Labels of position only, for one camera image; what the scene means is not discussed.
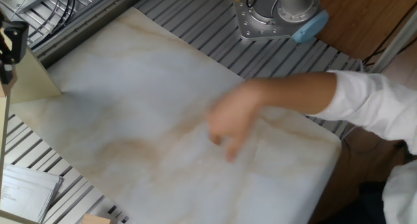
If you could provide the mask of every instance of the slotted metal table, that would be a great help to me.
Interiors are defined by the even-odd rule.
[[[47,18],[46,15],[51,13],[52,5],[49,12],[45,5],[52,2],[53,0],[46,0],[38,6],[43,8],[43,11],[34,8],[20,17],[27,20],[34,31],[44,22],[41,18]],[[70,42],[78,34],[88,31],[89,25],[99,20],[103,16],[102,13],[106,15],[106,12],[122,2],[123,0],[78,0],[79,17],[74,19],[77,25],[68,26],[66,31],[37,48],[35,53],[40,60],[59,57],[62,54],[56,53],[62,53],[60,46]],[[359,62],[317,39],[305,44],[297,44],[289,39],[244,41],[240,37],[232,0],[140,0],[134,6],[174,35],[245,79],[283,77],[301,72],[359,69]],[[29,45],[35,42],[36,37],[32,35]],[[327,122],[309,118],[338,136],[343,134],[347,125],[342,121]],[[13,113],[9,115],[8,120],[5,161],[61,175],[64,178],[58,196],[44,221],[47,224],[80,223],[85,213],[122,223],[133,223],[122,210],[105,198]]]

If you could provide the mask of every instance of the white shirt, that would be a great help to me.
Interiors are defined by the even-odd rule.
[[[347,120],[387,140],[404,139],[417,154],[417,91],[381,74],[334,71],[338,79],[330,105],[315,115]],[[382,199],[387,224],[417,223],[417,161],[395,167]]]

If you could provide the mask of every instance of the person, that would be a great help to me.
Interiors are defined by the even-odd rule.
[[[417,91],[392,83],[382,74],[331,71],[251,79],[221,97],[207,113],[207,121],[213,143],[230,138],[228,161],[236,158],[265,106],[324,120],[347,120],[383,139],[403,139],[410,153],[417,153]],[[417,161],[394,168],[381,196],[384,217],[378,221],[370,214],[368,221],[355,223],[417,223]]]

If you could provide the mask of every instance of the black clamp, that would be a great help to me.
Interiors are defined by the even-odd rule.
[[[29,24],[25,21],[6,21],[2,13],[0,13],[0,23],[4,34],[12,42],[10,49],[3,35],[0,35],[0,81],[7,85],[13,80],[14,65],[18,64],[26,54]]]

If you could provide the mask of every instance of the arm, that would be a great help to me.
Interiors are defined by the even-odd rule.
[[[406,139],[408,144],[417,124],[417,92],[393,85],[379,74],[336,72],[253,79],[226,94],[207,114],[213,143],[231,138],[229,161],[236,157],[264,106],[347,120],[386,139]]]

